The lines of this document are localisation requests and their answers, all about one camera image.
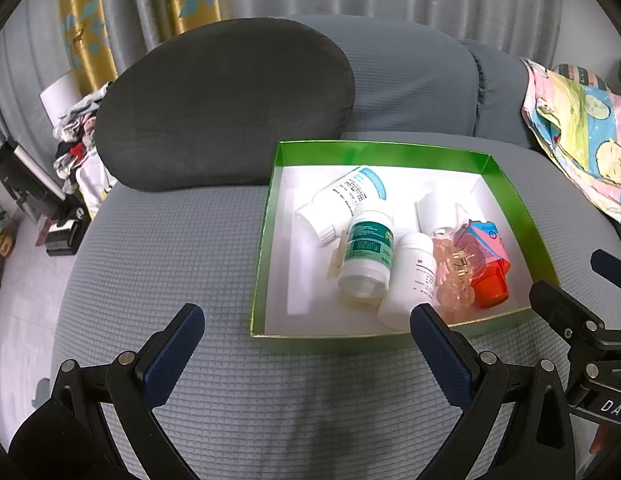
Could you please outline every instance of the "blue and white label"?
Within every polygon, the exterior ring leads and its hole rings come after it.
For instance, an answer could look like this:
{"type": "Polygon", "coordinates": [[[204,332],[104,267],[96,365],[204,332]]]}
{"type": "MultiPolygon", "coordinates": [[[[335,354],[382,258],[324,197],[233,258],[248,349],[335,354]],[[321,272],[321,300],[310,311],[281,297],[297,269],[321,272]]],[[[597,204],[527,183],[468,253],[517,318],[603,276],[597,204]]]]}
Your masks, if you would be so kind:
{"type": "Polygon", "coordinates": [[[351,216],[355,212],[355,205],[364,198],[377,196],[386,200],[386,188],[382,180],[373,170],[366,167],[358,166],[336,180],[331,189],[348,205],[351,216]]]}
{"type": "Polygon", "coordinates": [[[377,173],[375,173],[373,170],[371,170],[371,168],[362,168],[361,170],[359,170],[359,172],[369,178],[369,180],[373,183],[373,186],[375,186],[375,190],[377,191],[377,195],[382,200],[386,200],[386,188],[384,187],[384,185],[382,183],[382,179],[380,179],[377,176],[377,173]]]}

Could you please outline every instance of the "white cylindrical container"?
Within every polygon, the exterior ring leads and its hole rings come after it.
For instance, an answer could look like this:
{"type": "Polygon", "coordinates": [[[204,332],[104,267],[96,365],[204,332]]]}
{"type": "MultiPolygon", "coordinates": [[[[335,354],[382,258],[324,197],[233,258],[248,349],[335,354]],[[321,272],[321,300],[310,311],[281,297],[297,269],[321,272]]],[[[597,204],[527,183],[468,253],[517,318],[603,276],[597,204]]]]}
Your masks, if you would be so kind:
{"type": "Polygon", "coordinates": [[[358,166],[316,192],[295,216],[325,245],[348,229],[355,206],[371,197],[386,200],[386,189],[371,168],[358,166]]]}
{"type": "Polygon", "coordinates": [[[423,233],[403,236],[395,247],[389,291],[378,312],[380,321],[397,330],[410,330],[413,308],[433,300],[436,268],[430,237],[423,233]]]}
{"type": "Polygon", "coordinates": [[[340,290],[360,300],[381,298],[389,290],[393,229],[393,209],[385,200],[366,198],[355,206],[337,279],[340,290]]]}
{"type": "Polygon", "coordinates": [[[421,232],[430,237],[452,237],[468,221],[468,213],[455,201],[451,189],[435,187],[417,203],[421,232]]]}

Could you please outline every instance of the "blue gripper pad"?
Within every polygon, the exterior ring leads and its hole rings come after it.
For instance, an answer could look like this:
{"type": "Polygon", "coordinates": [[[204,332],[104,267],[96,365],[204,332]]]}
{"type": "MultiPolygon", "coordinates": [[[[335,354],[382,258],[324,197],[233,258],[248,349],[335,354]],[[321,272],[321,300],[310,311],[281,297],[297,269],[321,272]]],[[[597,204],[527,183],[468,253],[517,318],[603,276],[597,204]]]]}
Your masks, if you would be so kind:
{"type": "Polygon", "coordinates": [[[175,388],[186,364],[204,335],[206,320],[204,311],[196,304],[187,303],[163,332],[157,343],[148,351],[155,358],[145,367],[143,373],[142,402],[148,409],[163,406],[175,388]]]}
{"type": "Polygon", "coordinates": [[[416,306],[411,313],[411,335],[427,360],[437,384],[452,406],[465,411],[473,400],[473,375],[460,358],[443,331],[453,332],[444,324],[430,305],[416,306]]]}

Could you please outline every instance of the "potted plant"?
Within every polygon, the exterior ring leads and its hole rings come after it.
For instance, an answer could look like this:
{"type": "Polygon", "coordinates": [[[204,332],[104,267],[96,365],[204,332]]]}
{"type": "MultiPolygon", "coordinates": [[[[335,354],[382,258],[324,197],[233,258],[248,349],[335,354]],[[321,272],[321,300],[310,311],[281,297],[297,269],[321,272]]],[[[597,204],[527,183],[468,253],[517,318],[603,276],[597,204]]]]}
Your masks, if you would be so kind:
{"type": "MultiPolygon", "coordinates": [[[[0,207],[0,222],[6,217],[6,212],[0,207]]],[[[6,228],[0,226],[0,255],[7,258],[15,246],[15,237],[6,228]]]]}

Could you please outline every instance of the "sofa cushion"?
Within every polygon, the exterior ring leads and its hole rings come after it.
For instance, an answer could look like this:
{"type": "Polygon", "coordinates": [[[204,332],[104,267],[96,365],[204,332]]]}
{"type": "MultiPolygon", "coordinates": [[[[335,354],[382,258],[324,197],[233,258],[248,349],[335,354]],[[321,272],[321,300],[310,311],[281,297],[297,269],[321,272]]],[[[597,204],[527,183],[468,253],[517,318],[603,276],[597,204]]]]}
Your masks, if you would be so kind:
{"type": "Polygon", "coordinates": [[[291,16],[347,55],[355,107],[347,131],[473,134],[478,73],[457,40],[426,25],[361,16],[291,16]]]}
{"type": "Polygon", "coordinates": [[[172,38],[119,76],[95,140],[136,189],[267,184],[277,142],[339,138],[354,94],[348,59],[319,32],[228,20],[172,38]]]}
{"type": "Polygon", "coordinates": [[[479,86],[473,136],[539,150],[522,115],[528,74],[516,57],[475,40],[462,40],[475,58],[479,86]]]}

